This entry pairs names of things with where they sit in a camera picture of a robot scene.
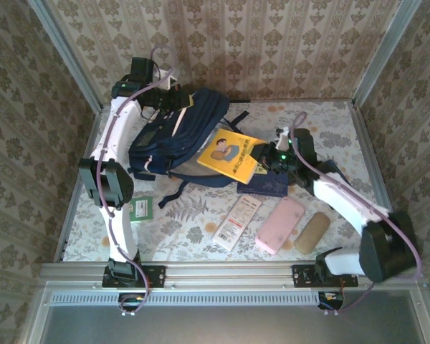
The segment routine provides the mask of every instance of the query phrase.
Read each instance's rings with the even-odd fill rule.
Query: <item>cable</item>
[[[158,74],[159,74],[159,80],[161,80],[161,70],[159,69],[159,66],[156,62],[153,61],[153,64],[156,66],[156,69],[158,70]]]
[[[155,113],[157,113],[157,112],[158,112],[158,110],[159,110],[159,109],[155,110],[155,111],[154,111],[154,113],[152,113],[152,114],[150,115],[150,118],[147,118],[147,117],[145,117],[145,116],[143,115],[143,109],[142,109],[142,108],[140,108],[140,116],[141,116],[142,118],[146,119],[147,121],[150,121],[150,120],[151,120],[151,118],[153,118],[153,116],[155,115]]]
[[[325,306],[329,310],[335,310],[333,307],[331,307],[328,303],[324,303],[323,301],[320,301],[320,304]]]
[[[339,293],[344,296],[344,284],[345,284],[345,282],[343,281],[342,278],[340,278],[339,280],[341,281],[341,289],[339,289]]]
[[[317,170],[316,168],[314,168],[312,165],[310,165],[301,156],[301,153],[298,151],[297,144],[296,144],[296,142],[294,140],[294,138],[295,138],[294,131],[295,131],[296,127],[300,126],[304,122],[304,120],[306,119],[306,117],[307,117],[307,113],[305,111],[302,111],[298,116],[296,116],[296,118],[293,121],[293,124],[292,124],[292,126],[290,128],[290,138],[291,138],[292,147],[293,147],[293,150],[295,151],[296,156],[312,172],[316,173],[317,175],[319,175],[320,177],[322,177],[322,179],[324,179],[326,181],[329,181],[330,183],[332,183],[333,185],[337,186],[338,188],[341,188],[347,194],[349,194],[349,196],[351,196],[356,201],[358,201],[359,203],[361,203],[362,206],[364,206],[365,208],[367,208],[369,211],[371,211],[375,215],[379,216],[382,220],[384,220],[404,240],[404,242],[406,243],[406,245],[412,251],[412,254],[414,255],[414,259],[416,260],[416,273],[412,277],[410,277],[410,279],[411,280],[418,280],[421,277],[421,275],[422,275],[422,261],[421,261],[421,258],[419,256],[419,253],[417,252],[416,247],[414,247],[414,245],[411,242],[411,240],[409,240],[409,238],[387,216],[385,216],[384,214],[382,214],[377,208],[371,206],[362,197],[360,197],[355,192],[353,192],[351,188],[347,187],[344,183],[340,183],[339,181],[336,181],[335,179],[333,179],[333,178],[325,175],[324,173],[320,172],[319,170]]]
[[[141,95],[142,93],[151,90],[152,88],[156,87],[157,85],[161,84],[162,82],[165,82],[169,77],[171,77],[173,71],[175,70],[175,66],[177,65],[177,57],[175,52],[167,45],[167,44],[157,44],[155,45],[155,47],[153,48],[153,50],[151,50],[151,56],[153,56],[153,53],[158,49],[158,48],[166,48],[171,52],[171,55],[173,57],[173,66],[170,68],[169,71],[167,71],[166,75],[164,75],[164,77],[156,82],[152,82],[151,84],[149,84],[148,86],[142,88],[141,90],[133,93],[130,97],[128,97],[120,106],[119,108],[116,110],[115,115],[112,118],[112,121],[110,122],[110,125],[107,129],[107,133],[105,134],[105,140],[103,142],[102,145],[102,150],[100,151],[100,156],[99,156],[99,160],[97,162],[97,166],[95,169],[95,180],[97,183],[97,189],[99,191],[99,197],[100,197],[100,201],[102,203],[102,207],[105,209],[105,211],[108,214],[108,231],[110,232],[110,236],[112,238],[113,244],[115,245],[116,249],[118,250],[118,252],[120,253],[120,255],[125,259],[126,262],[130,263],[131,265],[133,265],[137,271],[140,273],[141,277],[143,278],[143,283],[145,285],[145,295],[143,296],[142,302],[140,302],[140,304],[134,309],[134,311],[128,311],[123,307],[124,304],[124,300],[121,302],[120,307],[121,310],[124,313],[128,313],[128,314],[135,314],[135,312],[139,311],[139,309],[142,308],[142,306],[146,303],[146,300],[148,299],[148,296],[150,294],[150,290],[149,290],[149,285],[148,285],[148,279],[145,275],[145,272],[143,272],[142,268],[140,267],[139,264],[135,263],[132,259],[130,259],[127,254],[123,251],[123,249],[120,247],[120,245],[118,244],[118,241],[116,240],[115,234],[113,233],[113,228],[112,228],[112,219],[115,217],[115,214],[113,211],[110,211],[108,208],[108,204],[107,204],[107,200],[105,199],[105,194],[103,191],[103,187],[102,187],[102,183],[101,183],[101,178],[100,178],[100,170],[102,168],[102,161],[103,158],[105,156],[105,152],[107,150],[107,146],[108,146],[108,141],[110,139],[110,136],[112,134],[113,131],[113,127],[115,126],[116,120],[120,117],[121,111],[123,111],[123,109],[126,107],[126,105],[131,101],[136,99],[139,95]]]
[[[349,306],[347,307],[343,307],[341,306],[341,308],[338,310],[338,312],[345,312],[346,310],[349,310],[350,308],[355,307],[356,305],[358,305],[360,302],[362,302],[362,300],[368,296],[368,294],[371,292],[371,290],[374,288],[376,284],[375,283],[371,283],[371,285],[368,287],[367,290],[365,290],[365,292],[354,302],[352,302]]]

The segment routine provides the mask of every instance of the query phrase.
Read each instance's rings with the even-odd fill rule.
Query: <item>navy blue book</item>
[[[267,174],[254,174],[247,185],[237,183],[237,193],[285,197],[288,194],[288,174],[276,174],[272,171]]]

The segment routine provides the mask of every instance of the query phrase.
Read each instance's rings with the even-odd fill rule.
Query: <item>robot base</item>
[[[134,262],[140,263],[138,255]],[[145,276],[148,278],[149,288],[164,288],[166,280],[166,267],[163,265],[141,265]],[[145,283],[137,269],[126,262],[108,260],[108,265],[103,273],[102,287],[104,288],[143,288]]]
[[[351,274],[320,278],[316,271],[315,264],[293,265],[293,284],[295,288],[326,288],[326,287],[358,287],[357,277]]]

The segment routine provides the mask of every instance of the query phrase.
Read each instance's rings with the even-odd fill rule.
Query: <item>floral tablecloth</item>
[[[355,134],[350,109],[345,101],[337,102],[251,102],[231,104],[227,118],[235,118],[242,111],[250,112],[239,127],[246,134],[264,140],[275,137],[275,128],[290,125],[300,111],[309,114],[306,123],[314,138],[315,150],[320,160],[333,159],[351,185],[375,201],[368,172]],[[97,135],[99,139],[109,113],[103,112]],[[130,142],[145,125],[141,120],[134,126]],[[173,194],[180,180],[158,176],[156,181],[134,181],[134,197],[153,197],[153,219],[132,225],[143,261],[251,261],[312,259],[316,254],[333,247],[358,246],[360,237],[353,227],[336,211],[309,195],[298,186],[289,186],[289,196],[306,208],[306,213],[293,230],[283,248],[271,255],[255,246],[254,237],[279,198],[254,196],[262,202],[249,226],[231,252],[212,243],[212,236],[239,198],[237,184],[225,188],[207,188],[189,184],[178,200],[159,209],[158,202]],[[312,215],[321,211],[328,215],[331,225],[315,250],[301,254],[294,248],[294,240]],[[77,205],[64,261],[106,261],[110,253],[107,230],[99,209],[83,188]]]

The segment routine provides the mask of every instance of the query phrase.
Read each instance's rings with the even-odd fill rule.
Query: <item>black plastic part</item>
[[[191,104],[190,94],[183,90],[180,84],[176,84],[169,91],[153,88],[137,98],[143,108],[149,106],[164,112],[175,111],[185,108]]]
[[[311,165],[317,164],[317,153],[314,150],[314,139],[308,129],[295,129],[295,139],[297,140],[298,151],[302,157]],[[261,163],[264,168],[275,173],[307,173],[300,159],[295,155],[292,144],[284,152],[275,148],[275,143],[261,143],[253,147],[250,156]]]
[[[238,104],[238,103],[243,103],[243,102],[250,102],[250,100],[248,100],[248,99],[230,99],[229,100],[230,104]]]
[[[338,251],[341,249],[341,247],[336,247],[334,249],[329,249],[326,252],[323,252],[316,256],[315,258],[315,273],[317,274],[317,277],[321,281],[328,280],[333,277],[333,274],[328,269],[327,264],[325,262],[325,257],[328,256],[330,253],[333,253],[334,251]]]
[[[108,261],[105,267],[102,287],[104,288],[142,288],[145,287],[143,278],[130,263]],[[150,288],[164,288],[166,281],[166,267],[164,265],[141,265],[148,278]]]
[[[329,292],[319,292],[318,293],[318,299],[320,302],[324,302],[320,303],[318,305],[318,307],[321,310],[339,310],[344,303],[344,296],[343,293],[338,293],[336,295],[333,296],[333,299],[329,300],[327,298],[328,294],[334,294],[334,293],[329,293]]]
[[[85,184],[88,196],[94,201],[96,206],[102,206],[97,181],[95,178],[97,160],[94,158],[81,159],[78,164],[81,179]],[[103,193],[108,206],[120,209],[128,203],[134,193],[134,181],[126,170],[117,162],[110,160],[102,162],[101,171],[105,174],[100,176]]]
[[[313,165],[313,167],[324,174],[329,172],[338,172],[338,170],[326,162],[318,161]],[[318,180],[320,176],[305,166],[298,170],[295,175],[295,183],[304,188],[309,194],[315,196],[314,181]]]
[[[154,63],[144,57],[133,57],[130,64],[129,81],[147,85],[153,81]]]
[[[346,287],[358,287],[358,279],[350,274],[330,276],[322,280],[314,264],[292,265],[293,284],[295,288],[341,287],[341,280]]]
[[[117,81],[112,87],[112,98],[130,97],[139,91],[141,84],[131,81]]]
[[[389,219],[417,249],[410,217],[404,211],[389,214]],[[416,266],[416,260],[404,240],[385,222],[368,222],[360,243],[360,265],[367,278],[382,282]]]
[[[134,312],[142,302],[143,297],[145,297],[144,292],[120,292],[118,295],[118,304],[123,304],[123,310]]]

